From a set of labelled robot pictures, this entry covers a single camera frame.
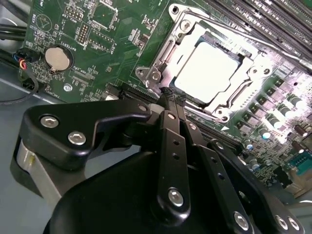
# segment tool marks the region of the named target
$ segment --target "black cable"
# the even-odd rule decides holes
[[[15,33],[0,32],[0,39],[24,41],[25,34],[15,34]]]
[[[26,33],[26,28],[25,27],[19,27],[19,26],[7,25],[7,24],[0,23],[0,31],[2,31],[2,32],[10,32],[10,33],[25,34]]]
[[[14,16],[19,18],[21,21],[27,23],[28,22],[28,15],[11,3],[9,0],[1,0],[0,4],[4,6],[9,12],[11,12]]]
[[[34,83],[34,89],[27,94],[24,97],[18,98],[18,99],[14,99],[14,100],[9,100],[9,101],[0,101],[0,106],[7,106],[7,105],[14,105],[14,104],[18,104],[21,103],[23,101],[28,100],[29,98],[31,98],[39,89],[39,83],[33,73],[33,71],[30,68],[27,68],[25,70],[26,74],[29,76],[29,78],[33,81]]]

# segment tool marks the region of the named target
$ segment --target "black metal arm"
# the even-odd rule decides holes
[[[57,204],[49,233],[303,234],[228,147],[207,144],[186,119],[184,100],[163,91],[151,108],[115,100],[25,113],[11,171]],[[89,158],[133,144],[140,153],[85,180]]]

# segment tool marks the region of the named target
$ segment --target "wire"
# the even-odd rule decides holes
[[[27,67],[26,67],[26,63],[25,63],[25,60],[24,59],[19,59],[19,67],[23,70],[26,70]]]
[[[0,39],[24,41],[25,34],[15,34],[15,33],[0,32]]]
[[[4,106],[4,105],[7,106],[7,105],[13,105],[13,104],[21,103],[21,102],[26,101],[29,98],[31,98],[38,91],[39,83],[38,83],[34,73],[32,72],[32,70],[30,68],[28,68],[27,70],[25,70],[25,72],[29,76],[29,78],[33,81],[34,89],[24,97],[14,99],[14,100],[9,100],[9,101],[0,101],[0,106]]]
[[[11,3],[9,0],[1,0],[0,4],[4,6],[9,12],[11,12],[14,16],[19,18],[21,21],[27,23],[28,22],[28,15]]]
[[[277,46],[275,46],[275,45],[273,45],[273,44],[271,44],[271,43],[269,43],[269,42],[266,42],[266,41],[264,41],[264,40],[255,38],[255,37],[253,37],[253,36],[251,36],[251,35],[249,35],[249,34],[247,34],[247,33],[243,33],[243,32],[241,32],[241,31],[239,31],[239,30],[236,30],[236,29],[234,29],[234,28],[232,28],[232,27],[230,27],[230,26],[227,26],[226,24],[223,24],[223,23],[220,23],[220,22],[218,22],[218,21],[216,21],[216,20],[214,20],[214,19],[211,19],[210,16],[209,16],[209,17],[202,16],[201,14],[198,14],[198,13],[195,13],[195,12],[192,12],[192,11],[187,11],[186,14],[192,15],[192,16],[195,16],[195,17],[198,17],[198,18],[200,18],[200,19],[202,19],[202,20],[205,20],[205,21],[207,21],[207,22],[213,23],[213,24],[215,24],[215,25],[217,25],[217,26],[220,26],[220,27],[222,27],[222,28],[225,28],[225,29],[227,29],[227,30],[229,30],[229,31],[231,31],[231,32],[234,32],[234,33],[236,33],[236,34],[239,34],[239,35],[241,35],[241,36],[243,36],[243,37],[245,37],[245,38],[248,38],[248,39],[253,40],[253,41],[256,41],[256,42],[258,42],[258,43],[260,43],[260,44],[266,45],[266,46],[268,46],[268,47],[274,49],[275,51],[277,51],[277,52],[279,52],[279,53],[285,55],[286,57],[289,57],[289,58],[291,58],[291,59],[294,59],[294,60],[298,61],[301,65],[303,65],[303,66],[305,66],[305,67],[307,67],[307,68],[309,68],[309,69],[312,69],[312,64],[311,64],[311,62],[309,62],[309,61],[307,61],[307,60],[304,60],[304,59],[301,59],[301,58],[299,58],[299,57],[297,57],[297,56],[295,56],[295,55],[289,54],[289,53],[287,53],[286,51],[284,51],[284,50],[278,48]]]
[[[15,25],[7,25],[7,24],[0,23],[0,31],[25,34],[26,28],[15,26]]]

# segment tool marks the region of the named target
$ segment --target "cpu socket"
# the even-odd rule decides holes
[[[137,67],[136,76],[156,95],[172,87],[187,95],[188,110],[228,122],[272,66],[242,36],[205,21],[210,17],[201,9],[172,4],[168,10],[175,24],[152,65]]]

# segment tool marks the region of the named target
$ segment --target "green circuit board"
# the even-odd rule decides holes
[[[247,2],[257,7],[255,1]],[[234,7],[240,4],[236,0],[222,0],[219,5],[210,0],[34,0],[24,46],[43,54],[47,48],[56,44],[66,47],[72,54],[73,66],[55,74],[48,71],[44,61],[29,66],[38,80],[46,85],[47,93],[69,103],[100,100],[108,84],[118,86],[127,83],[146,93],[145,85],[135,76],[135,68],[149,67],[169,34],[174,24],[168,12],[172,3],[198,7],[209,12],[214,19],[230,26],[233,26],[233,17],[224,13],[221,5],[223,9],[233,11],[234,15],[245,21],[246,12],[248,13],[247,10],[238,11],[238,8]],[[263,11],[263,14],[270,17],[269,12]],[[311,20],[310,15],[297,10],[294,10],[293,14],[298,20]],[[266,26],[267,30],[272,30],[268,37],[273,38],[278,34],[274,27],[270,28],[270,23],[258,24],[253,17],[249,15],[249,23],[259,27],[260,33]],[[280,26],[287,28],[290,35],[299,33],[294,27],[296,23],[282,13]],[[306,30],[300,31],[301,41],[294,42],[292,46],[285,42],[285,49],[293,53],[297,53],[300,48],[306,49],[311,45],[311,42],[305,40],[306,37]],[[303,56],[309,55],[304,52],[306,50],[302,51]],[[296,124],[309,126],[311,121],[307,117],[312,114],[311,109],[299,111],[292,107],[292,110],[299,111],[300,115],[285,121],[285,129],[282,132],[270,130],[273,135],[270,140],[262,139],[258,133],[258,129],[263,125],[261,121],[248,133],[237,128],[237,123],[250,112],[250,106],[258,102],[259,96],[272,101],[275,104],[274,109],[287,104],[292,95],[297,95],[308,104],[312,103],[311,77],[280,55],[272,53],[271,56],[273,74],[264,80],[261,90],[249,98],[248,105],[231,115],[228,123],[207,121],[188,113],[188,116],[192,116],[198,122],[235,141],[252,140],[252,154],[258,158],[261,165],[256,173],[263,181],[272,175],[274,169],[280,165],[287,166],[289,160],[297,155],[290,142],[282,142],[281,138],[286,138]],[[292,89],[291,92],[282,92],[282,100],[276,102],[267,97],[267,92],[275,87],[279,80],[289,82]],[[66,84],[72,87],[70,92],[64,89]],[[268,111],[267,116],[272,115],[272,111]],[[300,136],[294,136],[293,139],[303,140]],[[270,160],[271,164],[266,166],[266,160]]]

